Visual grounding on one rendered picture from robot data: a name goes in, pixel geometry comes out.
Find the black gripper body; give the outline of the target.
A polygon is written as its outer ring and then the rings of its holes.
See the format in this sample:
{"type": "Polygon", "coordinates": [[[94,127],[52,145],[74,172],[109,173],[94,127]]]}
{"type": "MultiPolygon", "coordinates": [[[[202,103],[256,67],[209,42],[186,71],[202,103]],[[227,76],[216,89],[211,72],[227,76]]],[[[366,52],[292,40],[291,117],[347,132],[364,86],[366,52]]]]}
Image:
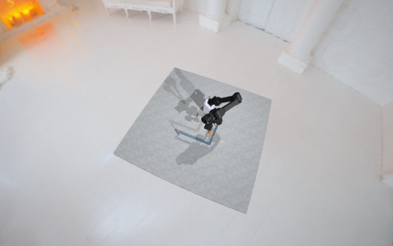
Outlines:
{"type": "Polygon", "coordinates": [[[208,124],[206,124],[206,125],[204,126],[204,128],[207,129],[207,130],[209,130],[209,131],[211,131],[211,129],[212,129],[212,123],[214,123],[214,121],[211,119],[211,120],[208,122],[208,124]]]}

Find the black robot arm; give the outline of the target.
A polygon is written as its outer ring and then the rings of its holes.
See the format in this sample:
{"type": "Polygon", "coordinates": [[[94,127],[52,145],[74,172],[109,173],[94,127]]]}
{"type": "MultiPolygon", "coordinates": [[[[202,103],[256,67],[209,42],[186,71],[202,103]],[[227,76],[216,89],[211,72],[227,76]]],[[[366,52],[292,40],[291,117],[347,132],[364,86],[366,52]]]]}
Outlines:
{"type": "Polygon", "coordinates": [[[214,96],[212,99],[209,98],[207,101],[210,106],[214,105],[219,106],[221,103],[229,102],[224,107],[221,108],[214,108],[209,111],[204,117],[201,118],[202,122],[207,124],[211,119],[214,121],[214,124],[221,125],[223,122],[223,116],[225,113],[235,105],[239,105],[242,101],[241,95],[239,92],[236,92],[230,97],[217,97],[214,96]]]}

